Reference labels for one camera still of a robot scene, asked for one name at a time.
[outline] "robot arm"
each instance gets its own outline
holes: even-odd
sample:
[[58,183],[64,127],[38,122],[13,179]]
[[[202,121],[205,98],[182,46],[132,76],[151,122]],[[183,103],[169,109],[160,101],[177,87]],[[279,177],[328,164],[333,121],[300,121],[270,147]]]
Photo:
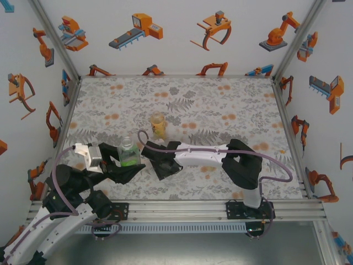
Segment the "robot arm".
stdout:
[[[258,178],[262,169],[262,158],[246,154],[218,152],[219,150],[253,151],[240,140],[232,139],[228,145],[209,147],[193,146],[176,141],[169,142],[167,147],[150,141],[146,144],[160,150],[194,149],[192,152],[165,153],[161,156],[159,152],[145,147],[141,155],[151,161],[159,180],[178,173],[184,166],[200,165],[223,168],[233,183],[243,189],[244,205],[256,209],[260,206],[261,195]],[[216,150],[217,152],[197,151],[197,149]],[[234,159],[238,156],[240,157],[239,162]]]
[[[85,161],[86,158],[92,158],[95,155],[93,151],[90,152],[89,147],[92,146],[80,144],[76,146],[80,150],[87,148],[87,152],[84,153]],[[110,155],[118,157],[114,149],[116,150],[116,147],[101,144],[98,150],[103,156],[91,159],[90,162],[98,162],[101,172],[90,171],[90,167],[82,171],[67,165],[56,167],[58,185],[66,199],[78,211],[79,216],[72,213],[59,196],[51,175],[46,183],[52,191],[44,199],[43,206],[33,221],[12,244],[4,249],[3,264],[6,262],[8,265],[25,265],[32,260],[33,263],[30,264],[37,265],[37,260],[45,261],[78,228],[96,218],[105,218],[111,213],[111,201],[101,190],[93,190],[94,185],[107,178],[116,183],[125,184],[145,167],[145,165],[137,165],[121,169],[108,158]],[[86,200],[83,200],[79,194],[87,189],[90,189],[91,193]]]
[[49,109],[48,109],[48,111],[46,113],[46,125],[48,126],[49,130],[55,129],[55,127],[52,126],[51,123],[50,123],[50,115],[51,115],[52,111],[54,112],[55,116],[58,118],[58,120],[60,122],[60,126],[62,126],[62,119],[61,119],[61,117],[59,115],[59,112],[55,108],[53,102],[49,101]]
[[288,95],[288,100],[286,102],[286,106],[288,106],[289,103],[292,101],[292,90],[293,90],[293,76],[290,76],[289,78],[284,78],[282,77],[282,80],[280,82],[280,88],[281,91],[286,89],[287,84],[289,83],[289,95]]
[[283,20],[283,22],[280,27],[280,30],[282,30],[282,32],[283,32],[282,36],[285,34],[288,25],[292,26],[295,29],[295,32],[297,32],[297,30],[300,26],[300,23],[293,18],[293,12],[288,12],[287,14],[285,14],[282,17],[282,20]]
[[197,74],[197,76],[205,76],[207,70],[210,69],[210,68],[219,68],[220,71],[218,72],[218,75],[219,76],[223,76],[224,72],[227,69],[227,67],[228,67],[228,63],[227,62],[225,62],[225,63],[211,63],[209,65],[205,65],[202,68],[201,72]]

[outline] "robot arm sticker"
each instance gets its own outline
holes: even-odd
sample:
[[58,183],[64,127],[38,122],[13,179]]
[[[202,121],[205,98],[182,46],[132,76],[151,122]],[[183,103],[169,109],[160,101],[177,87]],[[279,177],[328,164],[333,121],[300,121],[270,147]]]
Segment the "robot arm sticker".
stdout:
[[[60,126],[58,128],[55,128],[54,126],[51,125],[50,123],[50,115],[51,112],[54,112],[55,116],[58,118]],[[54,104],[52,101],[49,101],[49,109],[46,113],[46,125],[49,128],[49,135],[50,138],[52,138],[53,140],[53,148],[56,147],[57,142],[59,140],[59,136],[60,136],[60,131],[61,131],[61,126],[62,126],[62,119],[61,116],[59,115],[59,112],[57,111],[57,109],[55,108]]]
[[15,6],[10,4],[8,0],[0,0],[0,3],[5,8],[5,13],[15,12]]
[[152,17],[143,13],[132,15],[133,28],[109,42],[109,46],[121,50],[139,37],[152,36],[158,40],[163,38],[163,28],[152,23]]
[[[224,16],[224,13],[222,11],[218,11],[216,12],[215,15],[212,15],[208,18],[205,18],[204,23],[207,24],[208,26],[204,26],[200,23],[198,23],[197,25],[202,27],[205,30],[205,37],[204,40],[201,44],[198,44],[197,42],[191,40],[191,42],[193,44],[196,44],[197,46],[205,49],[206,51],[209,51],[209,49],[207,48],[207,42],[209,39],[212,39],[216,42],[218,42],[219,44],[224,44],[226,43],[226,41],[228,40],[229,36],[231,35],[232,32],[232,26],[231,26],[231,21],[226,18]],[[214,37],[212,37],[213,35],[215,35],[217,32],[221,31],[221,30],[226,30],[226,34],[223,37],[222,40],[217,40]]]
[[103,70],[102,68],[99,68],[97,65],[91,65],[89,67],[89,74],[87,76],[95,76],[95,74],[99,72],[105,76],[114,76],[111,73],[107,72],[106,70]]
[[[8,81],[9,81],[9,96],[16,94],[16,97],[11,99],[9,101],[9,103],[12,103],[18,99],[23,104],[23,106],[26,108],[26,110],[28,110],[28,113],[21,118],[21,120],[23,120],[29,114],[31,114],[35,111],[35,109],[32,109],[27,104],[27,100],[35,95],[34,88],[33,88],[32,84],[29,82],[29,80],[25,76],[21,75],[20,73],[15,76],[12,73],[10,73],[8,75]],[[24,93],[25,83],[29,86],[31,93],[32,93],[32,95],[30,95],[28,97],[26,97],[25,93]]]
[[7,151],[7,144],[0,140],[0,155]]
[[326,99],[330,102],[330,113],[332,115],[340,109],[340,97],[344,93],[344,82],[340,76],[336,76],[331,84],[327,84],[314,76],[310,76],[309,85],[314,90],[317,90],[318,93],[321,92],[322,96],[326,96]]
[[36,30],[33,28],[33,36],[38,39],[40,46],[40,54],[45,59],[45,67],[49,67],[54,64],[54,48],[48,49],[42,37],[46,36],[44,30]]
[[62,31],[63,35],[60,39],[66,49],[70,51],[79,51],[88,45],[85,31],[80,29],[77,22],[72,18],[64,15],[62,17],[62,24],[58,28]]
[[353,161],[353,155],[342,157],[342,143],[340,144],[340,169],[342,170],[343,164]]
[[269,33],[269,38],[261,43],[259,45],[264,48],[267,51],[274,51],[279,48],[282,48],[284,46],[287,46],[287,42],[283,40],[283,36],[286,33],[286,30],[288,28],[288,25],[292,26],[295,28],[295,33],[299,29],[300,23],[298,23],[294,18],[293,18],[293,12],[288,12],[282,17],[282,25],[280,28],[275,28]]
[[68,81],[70,81],[70,77],[67,72],[62,70],[62,79],[61,79],[61,87],[62,87],[62,95],[64,97],[64,107],[66,107],[70,103],[70,98],[68,97]]
[[314,47],[317,41],[318,41],[317,31],[315,31],[313,35],[309,34],[307,39],[302,43],[302,46],[300,46],[297,52],[298,59],[303,62],[306,62],[307,59],[310,57],[310,55],[313,54]]
[[226,71],[228,67],[228,63],[225,62],[225,63],[211,63],[209,65],[205,65],[201,72],[197,74],[197,76],[205,76],[206,75],[206,72],[208,69],[210,68],[219,68],[219,72],[218,72],[218,76],[223,76],[224,75],[224,72]]
[[274,65],[266,65],[264,67],[258,67],[248,73],[246,73],[246,76],[259,76],[262,74],[265,74],[265,76],[270,76],[272,73],[272,69],[274,68]]

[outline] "table surface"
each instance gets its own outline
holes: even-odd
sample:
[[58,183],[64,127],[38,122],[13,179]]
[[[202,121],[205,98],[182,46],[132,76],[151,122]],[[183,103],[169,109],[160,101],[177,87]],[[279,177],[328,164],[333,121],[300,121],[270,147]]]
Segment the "table surface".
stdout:
[[[284,163],[293,173],[291,183],[264,181],[269,199],[302,198],[293,159],[273,94],[271,81],[258,78],[84,78],[66,135],[65,148],[75,143],[118,146],[137,131],[152,136],[149,117],[162,112],[168,141],[194,145],[221,145],[240,139],[253,150]],[[84,168],[73,152],[62,163]],[[107,179],[95,186],[110,199],[241,199],[243,194],[222,169],[186,167],[159,181],[149,160],[146,168],[126,184]],[[282,168],[263,160],[260,176],[288,178]]]

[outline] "green liquid bottle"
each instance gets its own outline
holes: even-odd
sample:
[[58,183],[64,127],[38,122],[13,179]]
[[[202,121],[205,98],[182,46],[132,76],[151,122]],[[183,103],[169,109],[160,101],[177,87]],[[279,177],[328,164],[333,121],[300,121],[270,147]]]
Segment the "green liquid bottle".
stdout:
[[117,148],[122,167],[141,164],[140,150],[130,137],[125,137]]

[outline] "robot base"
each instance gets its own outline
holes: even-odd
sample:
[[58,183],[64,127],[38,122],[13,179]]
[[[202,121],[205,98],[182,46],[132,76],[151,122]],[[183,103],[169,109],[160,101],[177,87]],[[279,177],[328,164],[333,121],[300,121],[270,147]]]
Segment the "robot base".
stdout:
[[[227,208],[227,219],[270,219],[271,211],[274,209],[274,205],[270,202],[271,207],[266,201],[262,201],[258,209],[250,208],[244,205],[242,202],[228,202],[226,203]],[[273,211],[273,219],[276,218],[275,212]]]
[[49,61],[45,61],[45,67],[49,67],[54,64],[54,48],[51,48],[50,51],[51,51],[51,58]]
[[267,44],[267,40],[264,40],[262,43],[259,43],[259,45],[260,45],[262,48],[264,48],[265,50],[267,50],[267,51],[278,50],[279,48],[282,48],[282,47],[284,47],[284,46],[287,46],[287,44],[288,44],[287,42],[282,41],[281,44],[278,44],[278,45],[276,45],[276,46],[271,46],[271,45],[268,45],[268,44]]

